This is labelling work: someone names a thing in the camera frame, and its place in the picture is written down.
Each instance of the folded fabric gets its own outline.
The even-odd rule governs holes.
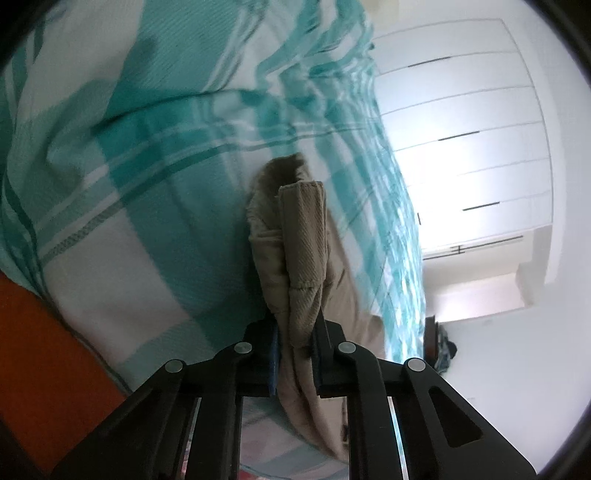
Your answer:
[[[250,241],[262,292],[277,318],[282,349],[278,396],[293,426],[343,462],[349,453],[344,398],[319,398],[309,341],[320,309],[347,340],[384,356],[382,320],[362,313],[345,250],[300,154],[276,158],[261,171],[248,206]]]

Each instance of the bed sheet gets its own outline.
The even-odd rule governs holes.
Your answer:
[[[262,317],[246,203],[266,162],[300,152],[388,358],[421,356],[417,225],[371,35],[356,0],[61,1],[0,79],[1,270],[134,390]],[[245,404],[242,463],[347,476],[274,400]]]

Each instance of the bed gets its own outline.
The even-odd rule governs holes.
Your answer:
[[[262,317],[251,183],[302,153],[386,353],[423,354],[415,215],[356,0],[61,1],[0,85],[0,270],[136,389]],[[276,401],[245,403],[244,470],[345,478]]]

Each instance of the dark object on floor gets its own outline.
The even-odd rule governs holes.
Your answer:
[[[425,319],[424,359],[438,374],[449,369],[457,354],[457,345],[450,341],[445,328],[435,321],[435,316]]]
[[[52,480],[234,480],[242,397],[275,393],[277,324],[269,313],[212,360],[170,360],[56,467]],[[350,480],[402,480],[388,397],[411,479],[533,480],[532,466],[422,359],[378,360],[318,315],[316,391],[347,397]]]

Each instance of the screw head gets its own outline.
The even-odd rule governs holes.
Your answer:
[[[342,353],[353,353],[355,350],[357,350],[357,347],[355,346],[354,343],[351,342],[342,342],[339,344],[339,352]]]
[[[425,362],[423,362],[420,358],[411,358],[408,361],[408,367],[414,372],[422,372],[425,370]]]
[[[234,345],[234,351],[241,354],[249,353],[252,351],[252,345],[248,342],[239,342]]]
[[[183,369],[183,363],[180,360],[169,360],[164,368],[169,374],[176,374]]]

